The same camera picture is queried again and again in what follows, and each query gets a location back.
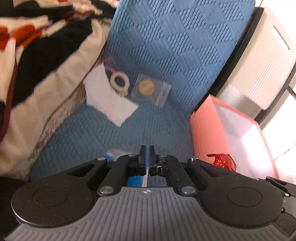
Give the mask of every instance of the red and black blanket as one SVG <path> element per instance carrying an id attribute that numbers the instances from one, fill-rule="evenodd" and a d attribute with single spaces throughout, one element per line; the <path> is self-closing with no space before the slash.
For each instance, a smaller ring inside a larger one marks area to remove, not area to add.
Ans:
<path id="1" fill-rule="evenodd" d="M 0 176 L 22 169 L 47 119 L 99 57 L 114 0 L 14 0 L 0 17 Z"/>

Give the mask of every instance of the pink cardboard box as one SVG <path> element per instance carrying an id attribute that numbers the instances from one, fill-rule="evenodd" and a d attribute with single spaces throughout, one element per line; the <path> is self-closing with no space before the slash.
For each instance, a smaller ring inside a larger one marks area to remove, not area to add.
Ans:
<path id="1" fill-rule="evenodd" d="M 230 154 L 237 172 L 251 178 L 279 178 L 258 123 L 214 96 L 209 96 L 190 117 L 194 154 L 214 162 L 207 154 Z"/>

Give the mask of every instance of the red foil wrapper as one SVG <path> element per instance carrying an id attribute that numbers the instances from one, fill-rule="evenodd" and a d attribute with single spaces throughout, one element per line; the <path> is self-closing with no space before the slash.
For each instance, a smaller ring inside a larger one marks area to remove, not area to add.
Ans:
<path id="1" fill-rule="evenodd" d="M 237 166 L 229 154 L 208 154 L 207 156 L 214 156 L 215 161 L 214 165 L 219 166 L 221 168 L 228 169 L 229 171 L 235 172 Z"/>

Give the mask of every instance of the gold coin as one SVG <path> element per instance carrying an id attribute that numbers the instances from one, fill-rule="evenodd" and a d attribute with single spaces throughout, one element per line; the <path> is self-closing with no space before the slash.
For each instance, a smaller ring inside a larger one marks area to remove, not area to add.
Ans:
<path id="1" fill-rule="evenodd" d="M 154 83 L 149 79 L 144 79 L 139 84 L 139 91 L 142 95 L 152 95 L 154 91 Z"/>

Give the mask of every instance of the metal ring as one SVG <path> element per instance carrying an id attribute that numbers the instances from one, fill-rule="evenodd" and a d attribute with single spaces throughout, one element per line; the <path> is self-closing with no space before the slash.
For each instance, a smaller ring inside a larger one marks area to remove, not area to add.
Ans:
<path id="1" fill-rule="evenodd" d="M 124 80 L 124 86 L 119 86 L 116 82 L 115 82 L 115 78 L 116 77 L 120 77 Z M 121 71 L 115 72 L 112 74 L 111 78 L 110 78 L 110 84 L 111 86 L 120 94 L 121 97 L 124 97 L 128 94 L 128 88 L 129 88 L 129 79 L 128 76 Z"/>

